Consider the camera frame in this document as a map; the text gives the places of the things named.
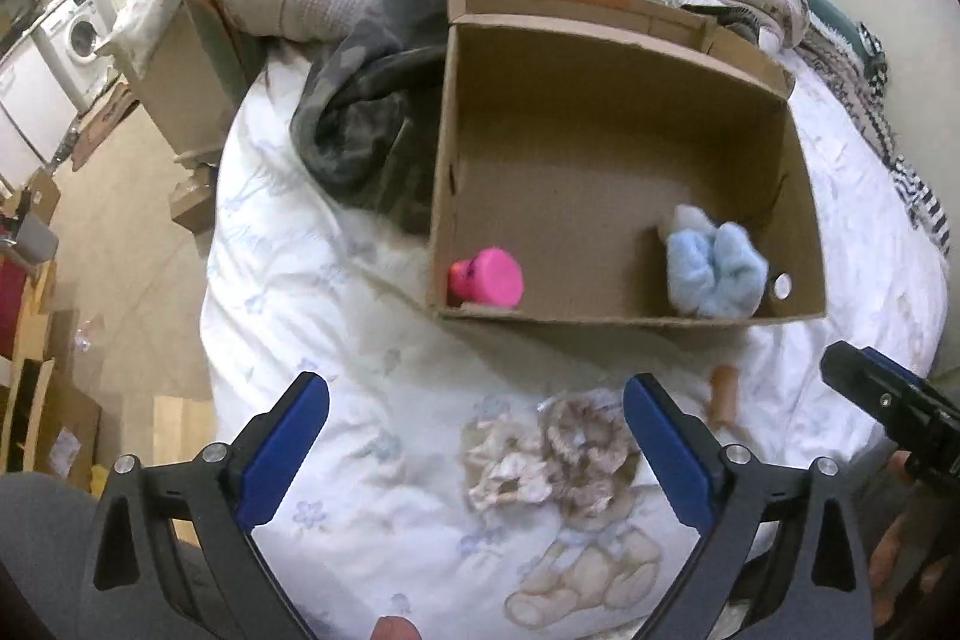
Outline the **person's right hand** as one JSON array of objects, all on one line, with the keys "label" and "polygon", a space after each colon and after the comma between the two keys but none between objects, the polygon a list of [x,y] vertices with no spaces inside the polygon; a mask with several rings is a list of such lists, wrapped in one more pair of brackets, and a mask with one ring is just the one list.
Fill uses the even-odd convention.
[{"label": "person's right hand", "polygon": [[[892,587],[892,576],[895,565],[900,560],[901,548],[903,548],[903,526],[905,526],[907,515],[902,513],[890,528],[885,531],[882,539],[878,541],[874,552],[869,560],[869,580],[871,580],[872,590],[872,620],[874,627],[880,629],[892,619],[895,611],[896,594]],[[919,580],[919,589],[923,594],[929,594],[934,591],[937,581],[944,575],[952,559],[944,557],[937,560],[935,564],[929,565],[921,575]]]}]

